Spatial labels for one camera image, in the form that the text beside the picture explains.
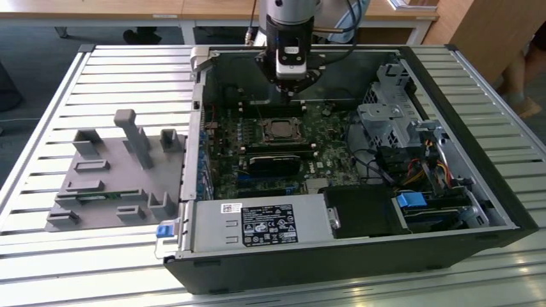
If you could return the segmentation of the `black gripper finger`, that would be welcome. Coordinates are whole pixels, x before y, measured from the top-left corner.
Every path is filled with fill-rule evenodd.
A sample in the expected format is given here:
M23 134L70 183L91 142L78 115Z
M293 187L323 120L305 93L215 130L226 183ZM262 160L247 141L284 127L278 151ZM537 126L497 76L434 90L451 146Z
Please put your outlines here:
M266 52L258 53L255 57L255 63L267 79L267 81L275 86L280 98L279 101L282 104L288 104L291 101L290 98L290 81L287 79L280 79L275 73L275 64L270 61Z
M307 59L301 65L290 65L293 84L290 86L290 98L317 83L322 76L323 59Z

